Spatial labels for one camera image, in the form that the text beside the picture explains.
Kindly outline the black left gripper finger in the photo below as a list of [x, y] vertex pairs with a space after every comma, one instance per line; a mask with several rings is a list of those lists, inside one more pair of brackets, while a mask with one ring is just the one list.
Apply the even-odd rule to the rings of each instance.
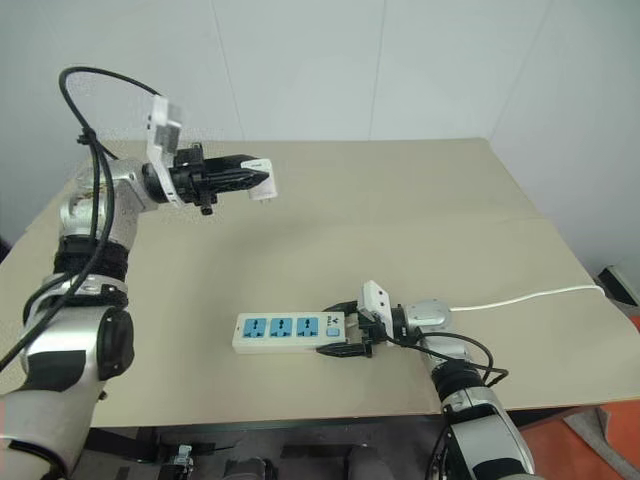
[[207, 173], [217, 173], [233, 169], [241, 169], [242, 164], [256, 160], [256, 157], [246, 154], [234, 154], [204, 160]]
[[215, 194], [250, 190], [269, 178], [264, 171], [232, 168], [211, 176], [211, 191]]

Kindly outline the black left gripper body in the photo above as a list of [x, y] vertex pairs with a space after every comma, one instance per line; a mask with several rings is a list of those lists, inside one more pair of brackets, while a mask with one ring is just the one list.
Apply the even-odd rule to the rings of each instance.
[[174, 158], [170, 175], [179, 198], [185, 204], [193, 204], [203, 216], [212, 215], [217, 203], [214, 177], [222, 171], [223, 164], [216, 159], [206, 159], [201, 143], [192, 143], [179, 149]]

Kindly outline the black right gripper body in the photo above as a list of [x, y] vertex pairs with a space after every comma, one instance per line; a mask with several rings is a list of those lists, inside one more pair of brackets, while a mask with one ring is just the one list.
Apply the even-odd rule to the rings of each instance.
[[385, 301], [375, 302], [371, 308], [361, 310], [357, 301], [348, 303], [348, 315], [357, 316], [357, 327], [361, 333], [358, 356], [371, 358], [375, 345], [386, 343], [389, 305]]

